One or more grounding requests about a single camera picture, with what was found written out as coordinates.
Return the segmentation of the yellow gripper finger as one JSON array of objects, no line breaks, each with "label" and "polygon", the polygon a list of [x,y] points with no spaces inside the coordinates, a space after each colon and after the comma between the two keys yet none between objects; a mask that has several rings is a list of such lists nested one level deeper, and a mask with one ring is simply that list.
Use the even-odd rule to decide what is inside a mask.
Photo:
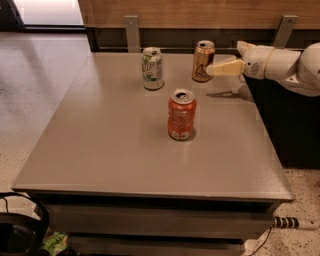
[{"label": "yellow gripper finger", "polygon": [[255,47],[255,44],[251,44],[245,41],[237,42],[237,50],[242,57],[248,55]]},{"label": "yellow gripper finger", "polygon": [[239,76],[246,68],[245,62],[236,59],[230,62],[208,65],[206,73],[210,76]]}]

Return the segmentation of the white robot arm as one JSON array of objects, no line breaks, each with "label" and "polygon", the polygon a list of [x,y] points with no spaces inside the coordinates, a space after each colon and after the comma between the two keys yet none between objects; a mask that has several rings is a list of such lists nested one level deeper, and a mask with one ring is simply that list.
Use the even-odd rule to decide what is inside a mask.
[{"label": "white robot arm", "polygon": [[258,80],[276,81],[303,96],[320,96],[320,43],[300,52],[238,41],[237,50],[240,59],[208,65],[206,73],[210,76],[244,74]]}]

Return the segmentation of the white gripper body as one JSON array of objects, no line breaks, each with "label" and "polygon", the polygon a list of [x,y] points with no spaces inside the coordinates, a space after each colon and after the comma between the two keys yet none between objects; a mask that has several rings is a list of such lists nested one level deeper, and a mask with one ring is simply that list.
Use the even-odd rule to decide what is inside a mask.
[{"label": "white gripper body", "polygon": [[244,74],[250,78],[263,79],[268,58],[273,51],[274,47],[271,46],[259,45],[250,48],[242,56],[246,64]]}]

